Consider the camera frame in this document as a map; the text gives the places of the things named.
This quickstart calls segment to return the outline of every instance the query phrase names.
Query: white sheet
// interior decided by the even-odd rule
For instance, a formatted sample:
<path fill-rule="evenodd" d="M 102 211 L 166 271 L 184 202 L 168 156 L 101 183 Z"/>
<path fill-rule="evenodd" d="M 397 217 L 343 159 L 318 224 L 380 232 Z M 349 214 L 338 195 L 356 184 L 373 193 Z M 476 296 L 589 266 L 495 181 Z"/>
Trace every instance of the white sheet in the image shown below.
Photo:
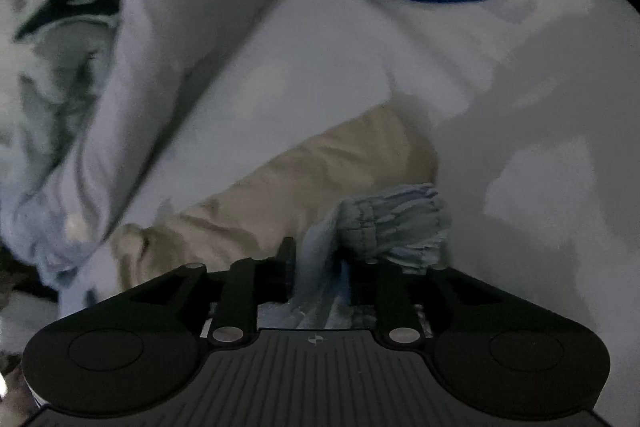
<path fill-rule="evenodd" d="M 440 154 L 452 264 L 596 331 L 612 359 L 596 411 L 637 426 L 639 68 L 624 0 L 279 0 L 122 222 L 180 211 L 393 93 Z M 75 291 L 108 294 L 111 263 L 98 251 Z"/>

